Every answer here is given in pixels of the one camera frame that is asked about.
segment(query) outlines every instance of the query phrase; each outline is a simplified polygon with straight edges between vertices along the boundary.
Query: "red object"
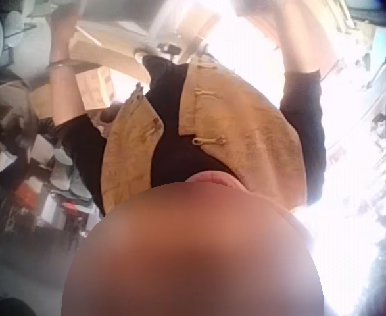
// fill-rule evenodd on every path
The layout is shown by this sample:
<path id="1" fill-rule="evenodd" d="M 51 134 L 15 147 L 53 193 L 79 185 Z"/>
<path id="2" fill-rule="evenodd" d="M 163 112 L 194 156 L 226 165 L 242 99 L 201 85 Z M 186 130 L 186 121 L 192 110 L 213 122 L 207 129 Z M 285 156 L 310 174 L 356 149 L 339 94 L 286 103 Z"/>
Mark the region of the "red object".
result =
<path id="1" fill-rule="evenodd" d="M 30 210 L 36 211 L 37 209 L 37 194 L 34 192 L 27 183 L 23 182 L 15 192 L 16 201 L 20 206 Z"/>

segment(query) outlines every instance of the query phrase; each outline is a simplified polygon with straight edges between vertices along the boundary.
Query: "person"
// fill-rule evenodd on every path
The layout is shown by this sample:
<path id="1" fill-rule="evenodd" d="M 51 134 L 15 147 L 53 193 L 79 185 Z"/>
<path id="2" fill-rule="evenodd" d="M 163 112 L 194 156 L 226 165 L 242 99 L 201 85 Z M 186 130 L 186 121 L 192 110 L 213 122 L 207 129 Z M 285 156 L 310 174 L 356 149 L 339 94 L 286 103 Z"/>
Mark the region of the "person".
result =
<path id="1" fill-rule="evenodd" d="M 56 11 L 50 82 L 62 144 L 106 215 L 73 260 L 62 315 L 323 315 L 293 211 L 322 194 L 326 151 L 311 15 L 271 1 L 286 69 L 280 109 L 211 56 L 151 75 L 107 139 L 85 113 Z"/>
<path id="2" fill-rule="evenodd" d="M 145 56 L 151 89 L 127 100 L 106 140 L 85 113 L 68 62 L 75 10 L 51 19 L 53 121 L 103 214 L 157 186 L 215 182 L 268 196 L 292 211 L 320 199 L 326 168 L 313 16 L 299 0 L 272 1 L 285 64 L 280 110 L 207 56 L 175 65 Z"/>

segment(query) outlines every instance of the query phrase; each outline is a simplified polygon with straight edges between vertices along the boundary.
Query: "skin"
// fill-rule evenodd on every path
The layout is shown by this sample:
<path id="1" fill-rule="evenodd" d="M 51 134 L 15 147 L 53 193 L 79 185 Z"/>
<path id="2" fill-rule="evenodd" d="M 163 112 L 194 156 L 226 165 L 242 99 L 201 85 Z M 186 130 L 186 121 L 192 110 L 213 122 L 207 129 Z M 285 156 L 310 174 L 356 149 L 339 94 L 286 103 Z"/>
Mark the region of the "skin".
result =
<path id="1" fill-rule="evenodd" d="M 323 315 L 306 236 L 283 213 L 205 182 L 139 194 L 79 250 L 62 315 Z"/>

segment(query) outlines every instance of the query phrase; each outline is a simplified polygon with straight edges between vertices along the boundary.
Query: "hand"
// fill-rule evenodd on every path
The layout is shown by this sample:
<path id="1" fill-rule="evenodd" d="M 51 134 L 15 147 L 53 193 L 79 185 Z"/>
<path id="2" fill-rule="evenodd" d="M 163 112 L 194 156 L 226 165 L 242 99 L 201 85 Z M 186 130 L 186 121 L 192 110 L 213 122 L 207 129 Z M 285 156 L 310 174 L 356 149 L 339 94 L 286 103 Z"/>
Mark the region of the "hand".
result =
<path id="1" fill-rule="evenodd" d="M 74 5 L 65 5 L 57 8 L 51 16 L 51 61 L 68 58 L 68 44 L 76 31 L 78 20 Z"/>

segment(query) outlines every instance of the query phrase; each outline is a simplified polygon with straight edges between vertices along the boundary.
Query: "cardboard box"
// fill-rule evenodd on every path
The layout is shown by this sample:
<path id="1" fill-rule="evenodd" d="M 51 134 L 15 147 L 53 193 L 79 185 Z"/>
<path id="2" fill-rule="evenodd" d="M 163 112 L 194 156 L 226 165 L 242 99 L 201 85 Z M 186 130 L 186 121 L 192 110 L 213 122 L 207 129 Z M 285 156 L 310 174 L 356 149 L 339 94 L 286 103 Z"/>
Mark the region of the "cardboard box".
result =
<path id="1" fill-rule="evenodd" d="M 101 67 L 76 75 L 86 111 L 106 109 L 114 99 L 114 84 L 110 70 Z M 52 116 L 51 89 L 46 84 L 29 93 L 30 105 L 39 119 Z"/>

